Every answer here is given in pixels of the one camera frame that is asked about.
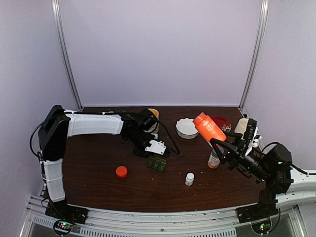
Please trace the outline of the green pill organizer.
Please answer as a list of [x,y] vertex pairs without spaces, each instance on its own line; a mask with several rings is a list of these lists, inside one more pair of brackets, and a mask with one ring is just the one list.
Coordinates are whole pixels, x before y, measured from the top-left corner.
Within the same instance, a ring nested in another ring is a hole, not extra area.
[[156,155],[151,155],[148,157],[146,162],[146,167],[153,169],[158,172],[165,172],[167,166],[167,161]]

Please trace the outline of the large orange pill bottle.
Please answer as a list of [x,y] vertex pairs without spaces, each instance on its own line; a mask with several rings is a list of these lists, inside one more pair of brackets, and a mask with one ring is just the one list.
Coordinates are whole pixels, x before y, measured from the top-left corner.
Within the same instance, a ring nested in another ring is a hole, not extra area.
[[220,127],[214,122],[214,120],[206,115],[205,113],[200,113],[194,120],[196,130],[199,134],[206,140],[206,142],[211,146],[210,140],[212,138],[225,142],[227,136],[220,129]]

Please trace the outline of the orange bottle cap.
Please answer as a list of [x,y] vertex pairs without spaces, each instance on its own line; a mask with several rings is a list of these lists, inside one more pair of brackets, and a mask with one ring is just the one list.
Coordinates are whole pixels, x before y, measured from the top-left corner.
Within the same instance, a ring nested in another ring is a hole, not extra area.
[[125,166],[119,166],[116,168],[116,175],[119,178],[124,178],[128,175],[128,169]]

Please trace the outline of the small white pill bottle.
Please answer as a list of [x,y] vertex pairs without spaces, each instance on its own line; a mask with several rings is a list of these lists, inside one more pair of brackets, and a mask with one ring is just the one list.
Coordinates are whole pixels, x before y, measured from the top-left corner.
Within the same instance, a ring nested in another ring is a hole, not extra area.
[[185,184],[187,186],[191,186],[194,182],[195,175],[193,173],[187,173],[186,178],[185,178]]

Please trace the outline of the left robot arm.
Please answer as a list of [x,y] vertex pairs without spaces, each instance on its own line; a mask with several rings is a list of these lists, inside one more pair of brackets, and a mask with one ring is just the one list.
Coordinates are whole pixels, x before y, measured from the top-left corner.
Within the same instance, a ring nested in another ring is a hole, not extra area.
[[157,155],[167,158],[171,153],[163,141],[159,141],[149,130],[158,122],[148,109],[134,112],[101,112],[85,114],[54,106],[44,123],[39,126],[39,160],[42,163],[44,182],[51,201],[51,210],[60,219],[71,215],[71,208],[63,187],[62,162],[67,139],[77,135],[111,134],[120,135],[124,141],[134,145],[140,157]]

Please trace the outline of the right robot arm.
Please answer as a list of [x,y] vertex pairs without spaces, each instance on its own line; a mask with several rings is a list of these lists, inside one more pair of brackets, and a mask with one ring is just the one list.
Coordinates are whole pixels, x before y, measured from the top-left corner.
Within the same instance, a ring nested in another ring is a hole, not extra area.
[[277,198],[281,195],[316,189],[316,172],[302,170],[294,165],[291,152],[283,144],[273,142],[274,147],[270,151],[256,156],[249,151],[249,138],[242,140],[238,133],[227,135],[233,137],[234,141],[210,139],[220,163],[228,164],[229,170],[236,169],[248,179],[253,177],[258,183],[265,183],[258,203],[238,208],[238,212],[249,211],[263,218],[277,209]]

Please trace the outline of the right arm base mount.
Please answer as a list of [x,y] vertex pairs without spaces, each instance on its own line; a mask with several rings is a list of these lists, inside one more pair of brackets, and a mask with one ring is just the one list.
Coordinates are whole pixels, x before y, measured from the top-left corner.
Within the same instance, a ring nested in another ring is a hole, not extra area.
[[238,221],[240,223],[252,222],[277,215],[279,211],[276,208],[276,203],[276,194],[270,190],[264,189],[259,193],[257,204],[236,209]]

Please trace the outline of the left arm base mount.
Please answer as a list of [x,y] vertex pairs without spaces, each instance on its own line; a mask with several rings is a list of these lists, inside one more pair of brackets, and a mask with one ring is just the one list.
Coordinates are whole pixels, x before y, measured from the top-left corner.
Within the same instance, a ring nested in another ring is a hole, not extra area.
[[57,202],[49,200],[45,214],[56,219],[65,220],[72,224],[85,224],[88,215],[88,209],[68,205],[66,199]]

